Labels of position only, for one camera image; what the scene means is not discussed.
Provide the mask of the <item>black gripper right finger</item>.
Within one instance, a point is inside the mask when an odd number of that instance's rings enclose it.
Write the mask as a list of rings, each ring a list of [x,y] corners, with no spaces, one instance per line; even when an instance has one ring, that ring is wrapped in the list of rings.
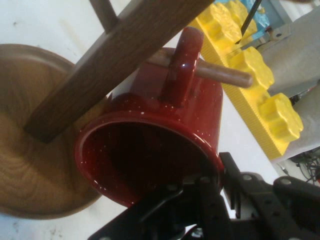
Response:
[[[257,173],[241,172],[230,153],[219,156],[223,190],[241,233],[256,232],[264,240],[320,238],[319,187],[290,176],[269,184]]]

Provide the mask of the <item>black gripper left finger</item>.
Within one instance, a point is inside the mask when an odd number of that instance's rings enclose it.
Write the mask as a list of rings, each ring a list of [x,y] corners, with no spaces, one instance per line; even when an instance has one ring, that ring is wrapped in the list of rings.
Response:
[[[91,240],[194,239],[185,228],[201,229],[202,240],[231,240],[228,211],[212,176],[156,188],[93,233]]]

